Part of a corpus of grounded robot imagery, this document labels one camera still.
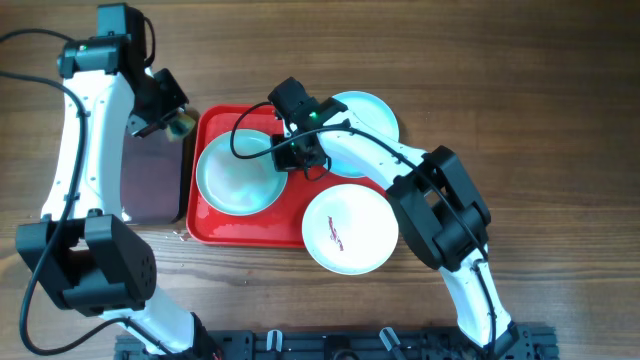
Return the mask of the green yellow sponge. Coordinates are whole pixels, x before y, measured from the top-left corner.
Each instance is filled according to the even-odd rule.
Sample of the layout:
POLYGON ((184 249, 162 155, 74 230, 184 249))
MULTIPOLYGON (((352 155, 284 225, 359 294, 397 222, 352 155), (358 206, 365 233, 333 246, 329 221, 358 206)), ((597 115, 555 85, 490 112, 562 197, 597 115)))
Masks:
POLYGON ((196 120, 184 112, 177 112, 168 122, 165 129, 166 137, 170 142, 176 142, 187 137, 196 125, 196 120))

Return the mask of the pale green plate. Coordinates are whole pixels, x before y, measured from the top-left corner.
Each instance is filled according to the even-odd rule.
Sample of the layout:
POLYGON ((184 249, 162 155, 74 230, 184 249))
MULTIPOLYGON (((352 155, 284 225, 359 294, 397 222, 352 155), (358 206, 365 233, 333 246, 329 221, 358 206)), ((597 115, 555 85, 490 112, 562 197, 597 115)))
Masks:
POLYGON ((228 131, 214 138, 196 165, 196 184, 214 209, 232 216, 264 211, 283 193, 288 174, 275 170, 268 155, 240 159, 234 152, 253 154, 271 146, 270 136, 252 129, 228 131))

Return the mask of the pale blue plate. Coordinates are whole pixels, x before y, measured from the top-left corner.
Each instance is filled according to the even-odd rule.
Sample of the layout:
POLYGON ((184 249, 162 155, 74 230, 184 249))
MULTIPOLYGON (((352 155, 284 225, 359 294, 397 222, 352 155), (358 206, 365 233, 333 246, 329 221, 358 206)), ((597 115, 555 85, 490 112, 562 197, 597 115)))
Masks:
MULTIPOLYGON (((398 142, 400 130, 391 108, 377 96, 363 91, 346 91, 332 96, 345 104, 359 119, 374 130, 398 142)), ((332 158, 330 172, 344 178, 362 178, 364 175, 344 161, 332 158)))

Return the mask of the red plastic tray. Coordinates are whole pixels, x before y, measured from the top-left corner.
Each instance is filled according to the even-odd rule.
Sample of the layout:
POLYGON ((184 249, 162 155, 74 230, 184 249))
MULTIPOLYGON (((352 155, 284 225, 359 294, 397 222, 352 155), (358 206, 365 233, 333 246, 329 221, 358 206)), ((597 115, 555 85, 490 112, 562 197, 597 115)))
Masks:
MULTIPOLYGON (((196 131, 195 158, 187 204, 186 227, 197 241, 207 245, 272 248, 304 248, 301 225, 309 203, 322 191, 339 184, 362 185, 385 197, 382 188, 368 178, 344 178, 332 173, 316 182, 307 181, 302 172, 289 173, 286 187, 266 210, 248 216, 232 216, 211 207, 196 183, 197 163, 206 146, 232 129, 250 105, 217 105, 201 115, 196 131)), ((282 122, 274 108, 266 106, 243 119, 240 129, 248 128, 268 135, 283 134, 282 122)))

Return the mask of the white plate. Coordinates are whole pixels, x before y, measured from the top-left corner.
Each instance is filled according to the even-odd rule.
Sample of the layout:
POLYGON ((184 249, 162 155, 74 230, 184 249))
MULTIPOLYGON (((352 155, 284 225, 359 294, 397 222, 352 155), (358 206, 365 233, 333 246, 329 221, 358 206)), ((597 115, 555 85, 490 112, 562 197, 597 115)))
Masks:
POLYGON ((330 187, 317 195, 302 218, 310 256, 341 275, 362 275, 383 265, 394 252, 399 227, 378 192, 355 184, 330 187))

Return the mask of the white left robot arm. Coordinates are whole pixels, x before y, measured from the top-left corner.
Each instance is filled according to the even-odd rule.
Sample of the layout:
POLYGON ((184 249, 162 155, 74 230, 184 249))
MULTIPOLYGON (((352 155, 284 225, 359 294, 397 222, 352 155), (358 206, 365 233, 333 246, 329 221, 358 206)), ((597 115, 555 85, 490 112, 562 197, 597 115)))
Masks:
POLYGON ((223 353, 200 319, 157 284, 151 247, 122 218, 126 136, 190 131, 187 97, 168 70, 153 71, 150 20, 124 4, 97 9, 97 30, 67 39, 54 87, 65 120, 54 183, 38 223, 22 225, 16 248, 62 310, 119 324, 147 357, 219 359, 223 353))

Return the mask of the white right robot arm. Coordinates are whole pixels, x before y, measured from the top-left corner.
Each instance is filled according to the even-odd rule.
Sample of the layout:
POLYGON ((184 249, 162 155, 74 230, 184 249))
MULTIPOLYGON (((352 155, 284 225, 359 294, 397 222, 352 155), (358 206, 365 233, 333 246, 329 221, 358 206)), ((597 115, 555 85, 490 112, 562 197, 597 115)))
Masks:
POLYGON ((413 254, 441 273, 463 335, 488 359, 513 344, 513 321, 495 287, 488 256, 491 215, 458 156, 401 143, 381 126, 395 114, 381 99, 354 103, 345 94, 319 101, 289 77, 267 97, 283 120, 273 146, 278 170, 331 160, 348 164, 384 190, 413 254))

